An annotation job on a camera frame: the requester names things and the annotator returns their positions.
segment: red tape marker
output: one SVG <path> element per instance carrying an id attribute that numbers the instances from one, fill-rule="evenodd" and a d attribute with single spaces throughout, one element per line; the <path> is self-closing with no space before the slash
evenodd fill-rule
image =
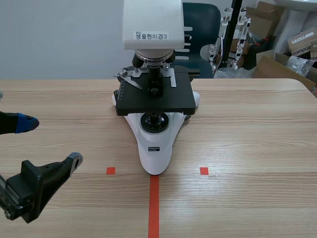
<path id="1" fill-rule="evenodd" d="M 209 175 L 208 168 L 200 167 L 200 175 Z"/>
<path id="2" fill-rule="evenodd" d="M 107 175 L 115 175 L 115 167 L 108 167 L 106 174 Z"/>
<path id="3" fill-rule="evenodd" d="M 148 238 L 159 238 L 159 176 L 153 175 L 150 178 Z"/>

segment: wooden table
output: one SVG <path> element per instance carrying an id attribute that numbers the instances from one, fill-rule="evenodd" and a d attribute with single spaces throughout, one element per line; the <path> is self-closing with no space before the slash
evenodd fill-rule
<path id="1" fill-rule="evenodd" d="M 0 110 L 37 117 L 0 136 L 0 173 L 78 151 L 84 162 L 30 224 L 3 238 L 147 238 L 150 176 L 111 102 L 116 80 L 0 80 Z M 317 99 L 292 79 L 197 79 L 201 105 L 159 177 L 160 238 L 316 238 Z M 116 167 L 115 175 L 106 175 Z M 208 167 L 209 176 L 200 174 Z"/>

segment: dark green chair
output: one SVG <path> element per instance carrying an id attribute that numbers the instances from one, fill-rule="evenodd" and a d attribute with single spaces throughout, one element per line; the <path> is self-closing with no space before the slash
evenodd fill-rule
<path id="1" fill-rule="evenodd" d="M 175 52 L 176 56 L 188 57 L 189 59 L 176 59 L 173 66 L 184 66 L 197 68 L 200 75 L 195 78 L 213 78 L 211 65 L 201 58 L 200 51 L 203 46 L 215 44 L 220 29 L 221 15 L 219 9 L 211 4 L 205 3 L 183 3 L 184 25 L 192 27 L 192 31 L 185 31 L 185 43 L 190 43 L 184 49 L 189 52 Z"/>

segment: microscope stage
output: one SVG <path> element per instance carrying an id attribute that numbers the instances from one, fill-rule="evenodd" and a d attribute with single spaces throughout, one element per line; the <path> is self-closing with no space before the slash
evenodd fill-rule
<path id="1" fill-rule="evenodd" d="M 170 78 L 163 78 L 163 95 L 152 97 L 148 91 L 148 74 L 131 78 L 143 89 L 138 89 L 122 80 L 116 99 L 118 116 L 131 113 L 184 113 L 195 114 L 196 104 L 188 73 L 175 73 L 176 87 L 172 88 Z"/>

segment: white microscope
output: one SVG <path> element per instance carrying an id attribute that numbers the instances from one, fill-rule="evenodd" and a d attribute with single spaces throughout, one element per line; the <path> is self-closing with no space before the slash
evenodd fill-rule
<path id="1" fill-rule="evenodd" d="M 118 116 L 132 128 L 143 168 L 163 173 L 175 138 L 200 103 L 187 68 L 170 68 L 175 49 L 184 48 L 182 0 L 124 0 L 123 46 L 135 50 L 133 67 L 118 75 L 112 96 Z"/>

